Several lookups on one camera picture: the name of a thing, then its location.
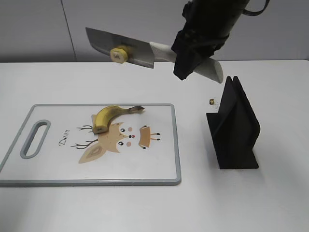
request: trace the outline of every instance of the cutting board handle hole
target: cutting board handle hole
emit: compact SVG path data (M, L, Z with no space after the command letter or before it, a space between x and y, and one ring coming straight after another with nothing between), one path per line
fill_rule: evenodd
M20 151L21 158L30 159L35 157L39 153L49 130L49 127L50 121L48 120L40 120L33 125Z

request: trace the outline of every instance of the banana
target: banana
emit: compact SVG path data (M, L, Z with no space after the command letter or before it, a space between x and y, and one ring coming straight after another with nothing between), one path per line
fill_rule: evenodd
M134 106L129 109L124 109L118 105L110 105L102 109L96 115L92 132L94 134L100 134L108 131L108 127L113 119L120 115L141 113L144 110L140 105Z

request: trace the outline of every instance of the knife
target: knife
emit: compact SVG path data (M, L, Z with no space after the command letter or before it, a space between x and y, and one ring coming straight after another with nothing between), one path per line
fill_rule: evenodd
M176 53L171 47L155 42L144 42L110 32L86 28L91 46L97 51L108 55L111 61L117 63L128 62L147 68L154 68L156 60L175 63ZM223 71L220 63L207 58L199 64L194 72L218 83L223 82Z

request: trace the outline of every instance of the white tabletop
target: white tabletop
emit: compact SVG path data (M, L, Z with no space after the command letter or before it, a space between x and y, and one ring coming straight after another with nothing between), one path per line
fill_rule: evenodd
M224 84L173 64L0 64L0 160L37 103L172 103L178 186L0 188L1 232L304 232L309 228L309 62L226 61L261 125L257 170L219 170L206 112Z

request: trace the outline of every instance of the black stand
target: black stand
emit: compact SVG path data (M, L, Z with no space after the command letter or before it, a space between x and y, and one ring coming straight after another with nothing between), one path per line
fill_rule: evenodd
M260 125L238 77L227 77L218 113L206 113L220 169L258 168L253 146Z

